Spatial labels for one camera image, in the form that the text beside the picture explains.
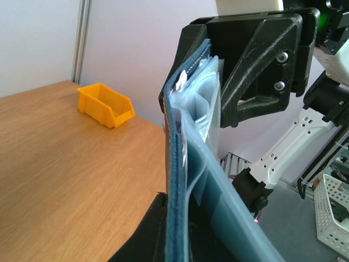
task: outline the yellow plastic bin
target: yellow plastic bin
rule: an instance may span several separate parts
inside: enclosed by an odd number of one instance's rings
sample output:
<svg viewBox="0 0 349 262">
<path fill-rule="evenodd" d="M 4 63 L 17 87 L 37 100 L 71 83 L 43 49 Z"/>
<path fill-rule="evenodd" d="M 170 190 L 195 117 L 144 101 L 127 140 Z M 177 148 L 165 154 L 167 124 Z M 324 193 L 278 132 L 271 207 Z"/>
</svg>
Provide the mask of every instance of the yellow plastic bin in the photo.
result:
<svg viewBox="0 0 349 262">
<path fill-rule="evenodd" d="M 104 84 L 80 87 L 78 109 L 109 128 L 135 117 L 131 100 Z"/>
</svg>

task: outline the wooden table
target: wooden table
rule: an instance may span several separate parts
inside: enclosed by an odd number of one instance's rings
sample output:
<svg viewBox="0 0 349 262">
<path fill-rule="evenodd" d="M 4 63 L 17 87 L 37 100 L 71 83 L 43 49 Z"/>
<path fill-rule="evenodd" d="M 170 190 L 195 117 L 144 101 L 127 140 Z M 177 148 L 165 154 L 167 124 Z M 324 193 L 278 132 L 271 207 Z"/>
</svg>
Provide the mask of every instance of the wooden table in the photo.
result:
<svg viewBox="0 0 349 262">
<path fill-rule="evenodd" d="M 0 261 L 107 261 L 165 191 L 162 128 L 101 126 L 77 87 L 0 99 Z"/>
</svg>

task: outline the screw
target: screw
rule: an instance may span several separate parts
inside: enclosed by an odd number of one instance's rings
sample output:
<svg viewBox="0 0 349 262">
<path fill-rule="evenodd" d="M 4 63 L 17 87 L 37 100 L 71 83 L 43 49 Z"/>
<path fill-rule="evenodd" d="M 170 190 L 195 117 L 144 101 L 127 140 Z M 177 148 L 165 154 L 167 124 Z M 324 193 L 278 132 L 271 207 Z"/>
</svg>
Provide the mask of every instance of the screw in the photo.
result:
<svg viewBox="0 0 349 262">
<path fill-rule="evenodd" d="M 282 82 L 282 81 L 276 82 L 276 83 L 274 84 L 274 89 L 275 89 L 276 91 L 278 91 L 278 92 L 284 90 L 284 89 L 285 89 L 285 83 Z"/>
<path fill-rule="evenodd" d="M 285 63 L 288 60 L 288 53 L 282 52 L 279 53 L 278 56 L 276 57 L 276 61 L 279 63 Z"/>
</svg>

